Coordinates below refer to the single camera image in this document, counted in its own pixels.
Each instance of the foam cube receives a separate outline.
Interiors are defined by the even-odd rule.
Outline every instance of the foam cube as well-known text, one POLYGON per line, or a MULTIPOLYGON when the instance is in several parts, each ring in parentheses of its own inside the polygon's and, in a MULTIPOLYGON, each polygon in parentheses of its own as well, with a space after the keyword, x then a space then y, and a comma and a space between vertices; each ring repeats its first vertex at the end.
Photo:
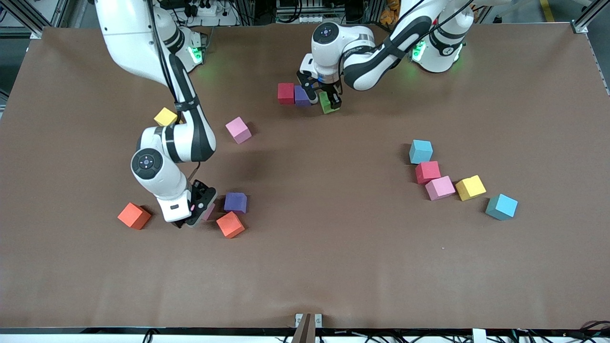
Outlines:
POLYGON ((117 218, 130 228, 141 230, 151 218, 151 214, 144 211, 140 206, 129 203, 117 218))
POLYGON ((227 238, 233 238, 244 230, 242 223, 235 212, 229 212, 216 221, 227 238))
POLYGON ((440 177, 439 163, 437 161, 422 162, 415 168, 415 177, 418 184, 426 184, 440 177))
POLYGON ((175 123, 176 119, 178 119, 178 115, 168 110, 166 107, 163 107, 161 112, 154 117, 154 121, 161 126, 169 126, 170 124, 175 123))
POLYGON ((414 139, 409 150, 409 158, 411 163, 420 164, 430 161, 432 158, 432 143, 427 140, 414 139))
POLYGON ((295 104, 295 84, 278 84, 278 102, 280 105, 295 104))
POLYGON ((428 191, 430 200, 446 198, 456 192, 449 176, 431 180, 426 184, 426 190, 428 191))
POLYGON ((322 111, 324 112, 324 114, 328 114, 338 110, 331 107, 331 101, 328 100, 328 93, 320 92, 318 97, 320 99, 320 105, 322 106, 322 111))
POLYGON ((309 97, 301 85, 295 85, 295 104, 301 107, 311 106, 309 97))
POLYGON ((500 194, 489 200, 485 213, 498 220, 509 220, 515 216, 517 204, 517 200, 500 194))
POLYGON ((250 133, 250 130, 246 126, 246 123, 243 122, 241 117, 233 119, 225 126, 237 144, 241 144, 246 139, 252 137, 252 133, 250 133))
POLYGON ((210 220, 212 213, 214 213, 214 208, 216 207, 215 203, 211 203, 210 206, 206 209, 206 212, 203 214, 203 220, 210 220))
POLYGON ((224 199, 224 211, 246 214, 248 198, 244 193, 227 193, 224 199))
POLYGON ((456 183, 456 188, 462 201, 476 198, 486 192, 483 182, 481 182, 481 178, 478 175, 456 183))

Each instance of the black cable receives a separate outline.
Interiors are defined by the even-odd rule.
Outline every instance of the black cable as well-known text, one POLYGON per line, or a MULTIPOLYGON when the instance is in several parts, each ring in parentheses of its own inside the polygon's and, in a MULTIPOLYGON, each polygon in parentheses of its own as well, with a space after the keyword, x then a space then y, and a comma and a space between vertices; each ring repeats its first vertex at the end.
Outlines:
POLYGON ((381 338, 382 341, 384 341, 385 343, 390 343, 387 339, 385 339, 383 336, 379 336, 379 334, 377 335, 377 337, 381 338))
POLYGON ((445 19, 442 23, 440 24, 436 24, 436 26, 434 26, 432 29, 430 29, 430 31, 426 32, 424 35, 422 35, 422 38, 431 34, 432 32, 438 30, 438 28, 440 28, 441 26, 445 25, 449 20, 452 20, 456 15, 462 13, 462 11, 464 9, 466 9, 468 6, 470 6, 471 3, 473 3, 475 0, 469 0, 466 5, 463 5, 459 10, 455 11, 452 15, 449 16, 449 18, 445 19))
POLYGON ((241 25, 241 26, 245 26, 245 25, 244 25, 244 23, 249 23, 249 21, 248 21, 248 20, 244 20, 244 19, 243 19, 242 13, 241 13, 241 12, 239 12, 239 11, 237 10, 237 8, 235 7, 235 5, 233 4, 233 2, 232 2, 232 1, 229 1, 229 5, 231 5, 231 8, 232 8, 232 9, 233 9, 233 11, 235 12, 235 16, 239 16, 239 20, 241 21, 241 23, 240 23, 240 25, 241 25))
POLYGON ((290 24, 293 21, 297 20, 300 16, 301 16, 301 12, 303 11, 303 0, 299 0, 299 2, 295 5, 295 13, 293 13, 292 17, 288 20, 281 20, 278 18, 278 13, 276 10, 276 20, 279 21, 280 23, 284 23, 284 24, 290 24))
POLYGON ((372 338, 371 336, 367 337, 367 340, 364 341, 364 343, 367 343, 368 341, 373 341, 373 342, 381 343, 381 342, 377 341, 375 338, 372 338))
POLYGON ((160 332, 157 329, 148 329, 146 334, 144 334, 142 343, 151 343, 153 341, 153 334, 160 334, 160 332))
POLYGON ((400 24, 400 22, 405 19, 407 17, 407 15, 411 12, 413 12, 413 10, 415 8, 417 8, 417 6, 421 5, 422 2, 424 2, 425 0, 419 0, 415 5, 413 5, 407 12, 405 12, 403 15, 400 16, 400 18, 396 21, 396 25, 394 25, 394 27, 397 27, 398 24, 400 24))
POLYGON ((541 334, 537 334, 534 330, 528 330, 530 332, 532 332, 533 334, 535 334, 536 336, 542 338, 543 340, 545 340, 547 343, 553 343, 550 339, 546 338, 545 336, 541 335, 541 334))
POLYGON ((586 327, 582 327, 582 328, 580 328, 580 331, 581 331, 581 332, 582 332, 582 331, 586 331, 586 330, 589 330, 589 329, 594 328, 594 327, 596 327, 597 325, 601 325, 601 324, 610 324, 610 321, 608 321, 608 320, 600 320, 600 321, 595 322, 595 323, 593 323, 593 324, 587 325, 586 327))
POLYGON ((195 169, 193 169, 193 171, 191 172, 191 175, 188 177, 189 181, 193 178, 193 176, 195 176, 195 173, 197 172, 197 170, 199 170, 199 167, 201 167, 201 162, 197 162, 197 167, 195 167, 195 169))
POLYGON ((174 97, 174 102, 178 102, 178 98, 176 96, 176 90, 174 89, 174 85, 171 83, 170 70, 167 68, 167 62, 165 61, 165 56, 163 55, 163 49, 161 47, 161 39, 159 39, 159 32, 157 31, 157 24, 154 19, 154 9, 153 9, 153 0, 148 0, 148 14, 149 19, 151 21, 152 27, 152 35, 154 36, 153 44, 156 45, 157 55, 159 56, 159 62, 161 63, 161 70, 163 71, 163 76, 165 78, 165 82, 167 83, 167 87, 170 89, 171 95, 174 97))
POLYGON ((392 32, 392 30, 390 30, 389 27, 381 24, 379 21, 367 21, 365 23, 362 23, 363 25, 368 25, 368 24, 375 24, 377 26, 379 26, 382 30, 386 31, 386 32, 392 32))

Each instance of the light blue cube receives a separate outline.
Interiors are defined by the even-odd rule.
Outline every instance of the light blue cube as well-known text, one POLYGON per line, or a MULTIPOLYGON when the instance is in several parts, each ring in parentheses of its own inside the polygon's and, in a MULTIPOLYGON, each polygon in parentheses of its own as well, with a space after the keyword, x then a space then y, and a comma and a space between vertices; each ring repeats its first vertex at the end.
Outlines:
POLYGON ((485 213, 498 220, 509 220, 515 216, 517 204, 517 200, 500 194, 489 200, 485 213))
POLYGON ((428 162, 432 158, 432 143, 427 140, 414 139, 409 150, 411 163, 420 164, 428 162))

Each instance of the metal bracket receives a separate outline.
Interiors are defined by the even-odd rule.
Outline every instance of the metal bracket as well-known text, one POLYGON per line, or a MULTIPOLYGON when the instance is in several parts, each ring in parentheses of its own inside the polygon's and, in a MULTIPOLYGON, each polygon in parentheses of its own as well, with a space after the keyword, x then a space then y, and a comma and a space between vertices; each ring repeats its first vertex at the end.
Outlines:
POLYGON ((311 313, 301 314, 292 343, 315 343, 315 317, 311 313))
MULTIPOLYGON (((302 318, 303 318, 303 313, 295 314, 295 328, 299 326, 299 323, 301 323, 302 318)), ((314 319, 315 319, 315 327, 321 328, 322 327, 322 314, 316 313, 314 316, 314 319)))
POLYGON ((570 26, 572 27, 572 32, 575 34, 586 34, 589 32, 589 29, 587 29, 586 26, 576 26, 576 21, 574 19, 570 21, 570 26))

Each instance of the robotic arm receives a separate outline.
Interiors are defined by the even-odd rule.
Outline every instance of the robotic arm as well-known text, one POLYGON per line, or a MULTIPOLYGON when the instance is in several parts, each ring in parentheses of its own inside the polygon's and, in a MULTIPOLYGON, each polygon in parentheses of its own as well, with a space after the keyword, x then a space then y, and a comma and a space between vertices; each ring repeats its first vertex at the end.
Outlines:
POLYGON ((200 181, 191 185, 176 165, 206 161, 216 150, 214 133, 182 62, 195 67, 188 51, 193 47, 187 42, 196 42, 191 36, 198 34, 176 27, 150 0, 97 0, 96 9, 112 59, 132 74, 166 85, 181 114, 172 125, 144 130, 131 160, 132 173, 155 195, 165 221, 195 226, 217 196, 200 181), (185 123, 178 124, 182 116, 185 123))
MULTIPOLYGON (((322 23, 312 36, 312 53, 306 54, 297 77, 309 101, 317 103, 316 90, 328 93, 331 107, 341 106, 341 75, 355 90, 374 87, 381 77, 398 65, 417 45, 414 61, 424 69, 440 73, 449 69, 473 23, 469 5, 473 0, 403 0, 400 19, 393 32, 375 46, 372 31, 365 26, 345 27, 322 23), (438 18, 439 23, 432 26, 438 18), (343 62, 343 71, 339 71, 343 62)), ((498 5, 507 0, 478 1, 498 5)))

